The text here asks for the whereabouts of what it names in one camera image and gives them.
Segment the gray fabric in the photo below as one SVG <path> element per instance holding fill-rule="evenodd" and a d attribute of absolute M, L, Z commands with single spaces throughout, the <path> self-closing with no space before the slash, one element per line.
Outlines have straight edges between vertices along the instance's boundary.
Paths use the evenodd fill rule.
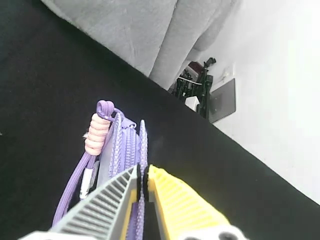
<path fill-rule="evenodd" d="M 149 76 L 177 0 L 42 0 L 53 12 Z"/>
<path fill-rule="evenodd" d="M 42 0 L 168 89 L 216 38 L 237 0 Z"/>

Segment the purple rope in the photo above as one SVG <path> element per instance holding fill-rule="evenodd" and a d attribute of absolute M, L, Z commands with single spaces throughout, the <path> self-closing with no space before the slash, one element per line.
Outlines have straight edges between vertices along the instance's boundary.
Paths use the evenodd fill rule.
<path fill-rule="evenodd" d="M 141 157 L 140 157 L 140 170 L 141 170 L 141 186 L 143 186 L 143 177 L 145 168 L 148 165 L 148 135 L 146 131 L 146 124 L 144 120 L 140 123 L 140 137 L 141 137 Z M 135 240 L 142 240 L 144 236 L 144 223 L 145 223 L 145 196 L 143 188 L 140 189 L 140 199 L 138 202 L 138 213 L 136 218 Z"/>
<path fill-rule="evenodd" d="M 97 114 L 103 119 L 110 119 L 111 114 L 114 112 L 115 106 L 111 101 L 100 100 L 96 106 Z M 56 207 L 55 214 L 52 221 L 52 226 L 56 225 L 60 219 L 67 213 L 71 198 L 76 190 L 77 183 L 79 182 L 80 176 L 85 168 L 92 169 L 96 156 L 90 155 L 85 152 L 80 159 L 79 163 L 75 167 L 69 181 L 67 182 L 65 189 L 62 193 L 58 206 Z"/>

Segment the black fabric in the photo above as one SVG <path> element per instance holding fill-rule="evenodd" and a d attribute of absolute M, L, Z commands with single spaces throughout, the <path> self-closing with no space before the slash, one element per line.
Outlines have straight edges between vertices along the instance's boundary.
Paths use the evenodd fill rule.
<path fill-rule="evenodd" d="M 148 160 L 252 240 L 317 239 L 319 206 L 39 1 L 0 1 L 0 235 L 47 230 L 100 99 L 146 120 Z M 159 239 L 147 206 L 145 239 Z"/>

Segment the cable connector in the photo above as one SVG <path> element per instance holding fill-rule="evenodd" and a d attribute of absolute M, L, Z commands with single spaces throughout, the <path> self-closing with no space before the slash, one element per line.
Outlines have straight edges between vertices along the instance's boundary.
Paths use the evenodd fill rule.
<path fill-rule="evenodd" d="M 91 182 L 93 172 L 94 172 L 93 168 L 92 169 L 85 168 L 83 171 L 83 177 L 82 177 L 80 194 L 79 194 L 80 200 L 85 199 L 89 194 L 90 182 Z"/>

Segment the white wall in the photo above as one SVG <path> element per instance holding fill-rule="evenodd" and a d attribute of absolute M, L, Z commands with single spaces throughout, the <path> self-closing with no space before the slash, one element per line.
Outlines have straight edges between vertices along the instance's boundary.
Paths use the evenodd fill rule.
<path fill-rule="evenodd" d="M 243 0 L 209 74 L 235 65 L 237 110 L 215 124 L 320 204 L 320 1 Z"/>

